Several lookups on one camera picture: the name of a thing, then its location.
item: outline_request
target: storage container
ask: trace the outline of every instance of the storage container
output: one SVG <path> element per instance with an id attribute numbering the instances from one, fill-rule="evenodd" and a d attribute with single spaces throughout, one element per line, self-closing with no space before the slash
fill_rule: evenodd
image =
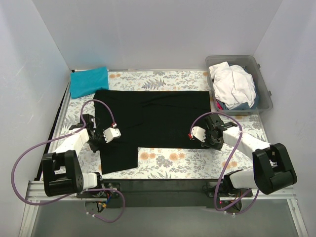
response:
<path id="1" fill-rule="evenodd" d="M 211 87 L 216 111 L 223 112 L 227 115 L 251 115 L 261 113 L 272 109 L 273 104 L 271 101 L 271 92 L 267 90 L 266 84 L 263 81 L 260 73 L 260 65 L 257 64 L 254 57 L 250 55 L 220 55 L 220 56 L 208 56 L 206 58 L 206 66 L 208 71 L 207 82 Z M 230 65 L 239 65 L 245 67 L 247 72 L 252 75 L 253 82 L 255 84 L 257 94 L 259 96 L 259 103 L 256 109 L 253 110 L 221 110 L 217 107 L 215 91 L 213 87 L 213 81 L 210 77 L 209 67 L 222 62 L 228 62 Z"/>

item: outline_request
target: folded black cloth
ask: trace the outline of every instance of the folded black cloth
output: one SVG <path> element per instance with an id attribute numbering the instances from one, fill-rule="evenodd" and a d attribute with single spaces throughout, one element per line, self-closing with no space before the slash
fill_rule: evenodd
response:
<path id="1" fill-rule="evenodd" d="M 121 137 L 101 147 L 102 173 L 137 167 L 137 148 L 200 149 L 188 133 L 192 122 L 210 112 L 207 91 L 110 91 L 98 90 L 94 99 L 112 110 Z M 95 103 L 98 128 L 106 129 L 112 119 L 106 108 Z M 203 120 L 197 124 L 205 127 Z"/>

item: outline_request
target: gray wall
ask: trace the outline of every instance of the gray wall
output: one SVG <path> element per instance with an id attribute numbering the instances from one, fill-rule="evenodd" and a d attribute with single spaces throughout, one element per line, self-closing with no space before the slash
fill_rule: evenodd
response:
<path id="1" fill-rule="evenodd" d="M 205 68 L 250 54 L 281 0 L 33 0 L 70 69 Z"/>
<path id="2" fill-rule="evenodd" d="M 19 155 L 47 140 L 69 69 L 31 0 L 0 2 L 0 236 L 18 236 L 24 204 L 10 175 Z M 25 195 L 44 147 L 25 156 L 16 182 Z"/>
<path id="3" fill-rule="evenodd" d="M 268 139 L 288 148 L 298 204 L 310 236 L 316 236 L 315 0 L 283 0 L 254 56 L 274 103 L 262 115 Z"/>

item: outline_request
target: floral tablecloth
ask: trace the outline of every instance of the floral tablecloth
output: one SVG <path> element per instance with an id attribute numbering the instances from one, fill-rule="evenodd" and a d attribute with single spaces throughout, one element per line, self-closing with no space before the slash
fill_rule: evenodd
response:
<path id="1" fill-rule="evenodd" d="M 133 91 L 208 91 L 207 73 L 203 71 L 124 71 L 109 72 L 110 90 Z M 69 133 L 68 128 L 79 122 L 83 103 L 94 95 L 71 99 L 63 122 L 61 135 Z M 94 115 L 93 103 L 86 106 L 85 113 Z M 258 115 L 236 116 L 244 131 L 254 137 L 265 140 Z M 134 169 L 102 175 L 106 179 L 164 179 L 164 178 L 218 178 L 232 147 L 224 144 L 221 151 L 212 149 L 158 149 L 139 148 L 138 167 Z M 100 154 L 95 154 L 85 144 L 79 154 L 79 163 L 83 173 L 101 172 Z M 226 172 L 236 169 L 252 168 L 252 161 L 241 152 L 236 152 Z"/>

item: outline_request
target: blue folded towel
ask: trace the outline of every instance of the blue folded towel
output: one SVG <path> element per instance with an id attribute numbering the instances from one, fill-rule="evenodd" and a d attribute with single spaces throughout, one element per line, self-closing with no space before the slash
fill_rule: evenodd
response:
<path id="1" fill-rule="evenodd" d="M 71 73 L 71 98 L 75 99 L 89 95 L 100 89 L 109 89 L 106 67 Z"/>

